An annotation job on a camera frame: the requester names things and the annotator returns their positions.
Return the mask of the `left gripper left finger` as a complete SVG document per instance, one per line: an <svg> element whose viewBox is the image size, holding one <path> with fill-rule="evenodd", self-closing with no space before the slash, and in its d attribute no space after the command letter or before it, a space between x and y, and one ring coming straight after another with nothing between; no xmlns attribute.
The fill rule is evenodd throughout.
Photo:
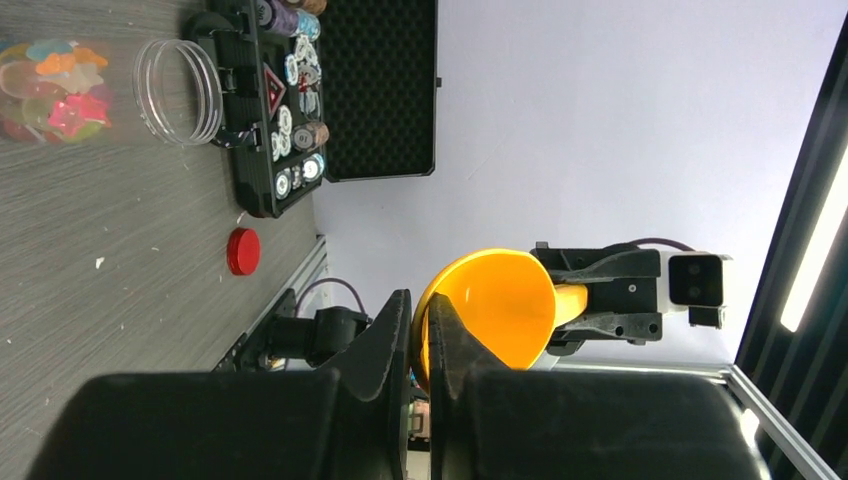
<svg viewBox="0 0 848 480"><path fill-rule="evenodd" d="M314 370L123 373L87 381L31 479L401 479L411 296Z"/></svg>

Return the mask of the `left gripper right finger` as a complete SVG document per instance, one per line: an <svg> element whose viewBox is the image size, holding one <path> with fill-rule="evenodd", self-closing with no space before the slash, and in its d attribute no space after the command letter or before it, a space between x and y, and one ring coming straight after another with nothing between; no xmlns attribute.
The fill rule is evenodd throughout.
<svg viewBox="0 0 848 480"><path fill-rule="evenodd" d="M427 307L435 479L766 479L727 392L682 373L514 370Z"/></svg>

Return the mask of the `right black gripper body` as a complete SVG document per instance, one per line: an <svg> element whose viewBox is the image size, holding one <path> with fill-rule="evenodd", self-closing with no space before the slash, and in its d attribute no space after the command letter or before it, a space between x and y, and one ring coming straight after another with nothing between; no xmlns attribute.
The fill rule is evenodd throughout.
<svg viewBox="0 0 848 480"><path fill-rule="evenodd" d="M587 341L656 342L663 334L658 309L657 280L661 256L657 250L629 244L601 249L559 249L539 242L530 254L556 284L587 287L584 311L554 329L546 346L552 356L576 353Z"/></svg>

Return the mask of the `yellow plastic scoop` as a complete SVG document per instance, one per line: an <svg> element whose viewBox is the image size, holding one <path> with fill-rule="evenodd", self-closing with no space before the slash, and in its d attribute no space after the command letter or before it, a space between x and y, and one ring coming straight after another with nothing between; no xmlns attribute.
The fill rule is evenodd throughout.
<svg viewBox="0 0 848 480"><path fill-rule="evenodd" d="M588 308L589 290L557 284L527 252L483 249L446 266L425 288L411 327L411 369L419 387L430 392L429 305L437 294L450 300L463 326L500 361L528 369L546 349L553 331Z"/></svg>

